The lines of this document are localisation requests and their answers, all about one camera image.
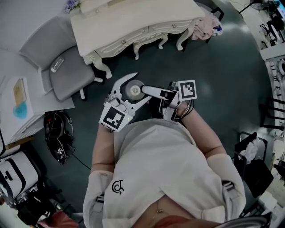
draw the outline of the shirt logo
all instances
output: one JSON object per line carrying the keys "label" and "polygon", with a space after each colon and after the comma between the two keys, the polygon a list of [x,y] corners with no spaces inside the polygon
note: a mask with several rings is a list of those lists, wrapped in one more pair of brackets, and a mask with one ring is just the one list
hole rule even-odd
{"label": "shirt logo", "polygon": [[122,181],[123,180],[118,180],[112,184],[112,191],[113,192],[121,194],[124,191],[124,189],[122,188]]}

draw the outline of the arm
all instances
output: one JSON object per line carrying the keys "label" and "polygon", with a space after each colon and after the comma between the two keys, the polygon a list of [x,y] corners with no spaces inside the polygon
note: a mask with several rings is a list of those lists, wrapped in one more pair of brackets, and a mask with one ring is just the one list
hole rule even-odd
{"label": "arm", "polygon": [[114,172],[114,133],[99,124],[93,148],[91,172],[96,170]]}
{"label": "arm", "polygon": [[[184,103],[180,106],[178,107],[178,115],[181,115],[185,110]],[[195,140],[197,147],[202,151],[206,158],[216,154],[226,154],[218,136],[196,110],[193,110],[190,114],[185,116],[182,119],[182,122]]]}

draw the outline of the chair seat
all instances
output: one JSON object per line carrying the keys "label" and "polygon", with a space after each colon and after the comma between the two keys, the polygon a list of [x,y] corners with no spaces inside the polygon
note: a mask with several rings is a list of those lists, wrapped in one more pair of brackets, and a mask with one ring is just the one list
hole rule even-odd
{"label": "chair seat", "polygon": [[62,101],[93,82],[95,75],[79,55],[77,46],[66,50],[60,56],[64,58],[64,62],[56,73],[49,70],[49,74],[54,93]]}

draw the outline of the blue object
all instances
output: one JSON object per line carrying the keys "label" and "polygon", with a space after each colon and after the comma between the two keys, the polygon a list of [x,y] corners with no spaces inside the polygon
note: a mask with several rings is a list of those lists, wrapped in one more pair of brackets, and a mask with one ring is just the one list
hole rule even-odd
{"label": "blue object", "polygon": [[18,117],[19,119],[25,119],[27,117],[27,112],[26,101],[13,108],[14,116]]}

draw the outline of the chair backrest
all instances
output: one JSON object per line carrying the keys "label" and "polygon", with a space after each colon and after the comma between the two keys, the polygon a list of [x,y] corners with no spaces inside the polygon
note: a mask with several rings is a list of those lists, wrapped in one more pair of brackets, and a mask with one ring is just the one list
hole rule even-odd
{"label": "chair backrest", "polygon": [[20,53],[41,69],[46,69],[56,57],[75,45],[70,21],[56,16],[30,36]]}

